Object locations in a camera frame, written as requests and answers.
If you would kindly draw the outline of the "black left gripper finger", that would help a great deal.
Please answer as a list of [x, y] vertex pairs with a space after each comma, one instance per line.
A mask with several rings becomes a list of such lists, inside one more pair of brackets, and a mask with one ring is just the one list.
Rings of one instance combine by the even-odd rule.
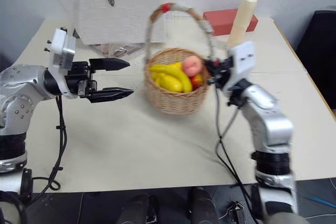
[[119, 88], [119, 87], [103, 88], [102, 90], [99, 91], [92, 91], [87, 96], [87, 99], [91, 103], [109, 102], [126, 98], [133, 93], [134, 91], [132, 89], [126, 89], [126, 88]]
[[89, 59], [90, 67], [92, 71], [105, 70], [105, 71], [117, 71], [126, 67], [130, 64], [119, 58], [96, 58]]

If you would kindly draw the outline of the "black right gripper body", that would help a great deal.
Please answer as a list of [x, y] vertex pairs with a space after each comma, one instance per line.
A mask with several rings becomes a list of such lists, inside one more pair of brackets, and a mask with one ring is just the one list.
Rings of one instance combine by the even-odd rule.
[[233, 67], [233, 58], [228, 57], [224, 60], [214, 61], [214, 78], [216, 86], [220, 89], [228, 82]]

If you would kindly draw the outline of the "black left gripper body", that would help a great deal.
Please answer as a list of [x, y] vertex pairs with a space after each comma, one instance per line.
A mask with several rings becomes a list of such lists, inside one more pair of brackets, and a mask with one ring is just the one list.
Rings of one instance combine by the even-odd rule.
[[93, 79], [96, 67], [86, 61], [72, 63], [71, 70], [65, 76], [67, 86], [72, 94], [80, 98], [96, 99], [97, 82]]

